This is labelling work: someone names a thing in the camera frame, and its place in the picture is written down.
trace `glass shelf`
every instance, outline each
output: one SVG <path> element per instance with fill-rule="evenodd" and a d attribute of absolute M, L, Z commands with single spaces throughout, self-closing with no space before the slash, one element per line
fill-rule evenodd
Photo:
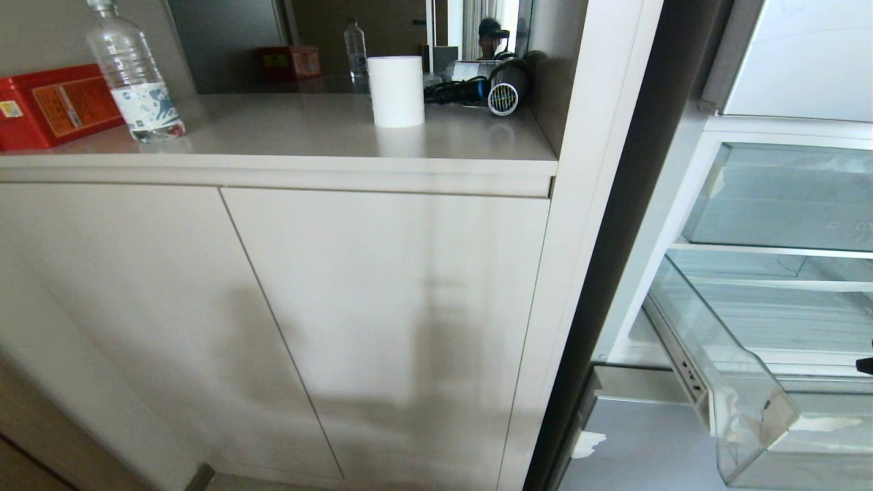
<path fill-rule="evenodd" d="M 868 279 L 870 271 L 853 268 L 843 259 L 801 258 L 798 261 L 792 258 L 788 261 L 775 255 L 770 258 L 756 258 L 754 254 L 745 258 L 702 256 L 682 251 L 682 254 L 665 257 L 652 283 L 645 309 L 662 340 L 676 342 L 676 349 L 670 349 L 671 342 L 664 344 L 677 372 L 687 370 L 697 375 L 691 379 L 703 385 L 702 392 L 708 401 L 696 407 L 708 411 L 711 431 L 718 438 L 718 470 L 725 482 L 730 487 L 743 488 L 870 489 L 873 482 L 873 379 L 861 374 L 857 377 L 777 378 L 767 363 L 746 346 L 750 342 L 766 349 L 784 349 L 780 347 L 785 346 L 786 340 L 781 339 L 780 332 L 783 335 L 806 333 L 805 338 L 801 336 L 804 341 L 796 345 L 791 344 L 789 337 L 789 346 L 795 352 L 818 351 L 821 346 L 816 345 L 815 340 L 826 342 L 825 334 L 835 332 L 831 326 L 821 331 L 794 326 L 802 320 L 804 300 L 779 304 L 778 301 L 785 299 L 768 296 L 773 292 L 784 293 L 783 289 L 796 292 L 796 288 L 770 284 L 749 287 L 746 283 L 855 284 L 862 282 L 856 281 L 858 278 Z M 829 276 L 834 271 L 838 272 L 836 278 L 839 279 Z M 830 298 L 834 292 L 801 291 L 824 294 L 828 301 L 835 301 Z M 839 292 L 849 296 L 857 293 Z M 732 295 L 740 298 L 735 306 L 726 300 L 733 298 Z M 870 293 L 862 293 L 862 296 L 870 301 Z M 859 305 L 865 301 L 844 300 Z M 766 307 L 754 315 L 734 312 L 736 306 L 742 309 L 758 305 Z M 782 306 L 786 306 L 786 312 L 778 316 Z M 820 308 L 812 305 L 808 312 Z M 723 317 L 721 312 L 733 317 Z M 814 326 L 815 320 L 809 320 L 807 325 Z M 870 323 L 864 327 L 868 348 Z M 834 346 L 845 348 L 846 343 L 845 340 L 834 341 Z M 681 360 L 688 360 L 691 367 L 686 368 L 688 362 Z"/>
<path fill-rule="evenodd" d="M 873 156 L 723 143 L 683 236 L 695 244 L 871 252 Z"/>

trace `white paper roll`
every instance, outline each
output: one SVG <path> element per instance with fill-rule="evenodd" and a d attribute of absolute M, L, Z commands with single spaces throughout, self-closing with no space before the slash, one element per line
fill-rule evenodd
<path fill-rule="evenodd" d="M 367 58 L 373 120 L 383 128 L 405 128 L 424 123 L 422 57 Z"/>

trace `open refrigerator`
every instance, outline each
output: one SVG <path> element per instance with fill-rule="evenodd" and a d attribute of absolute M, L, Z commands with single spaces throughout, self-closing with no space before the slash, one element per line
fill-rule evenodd
<path fill-rule="evenodd" d="M 871 46 L 870 0 L 732 3 L 595 347 L 673 369 L 729 488 L 873 488 Z"/>

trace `bottle cap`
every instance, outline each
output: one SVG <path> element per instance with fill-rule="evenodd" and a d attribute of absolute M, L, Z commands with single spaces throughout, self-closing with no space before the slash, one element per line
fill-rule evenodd
<path fill-rule="evenodd" d="M 98 7 L 113 7 L 115 6 L 115 0 L 88 0 L 88 6 L 92 9 Z"/>

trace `bottle label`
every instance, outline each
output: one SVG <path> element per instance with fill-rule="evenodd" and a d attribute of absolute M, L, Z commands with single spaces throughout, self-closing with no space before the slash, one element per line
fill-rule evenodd
<path fill-rule="evenodd" d="M 131 131 L 166 128 L 179 122 L 166 84 L 140 84 L 112 90 Z"/>

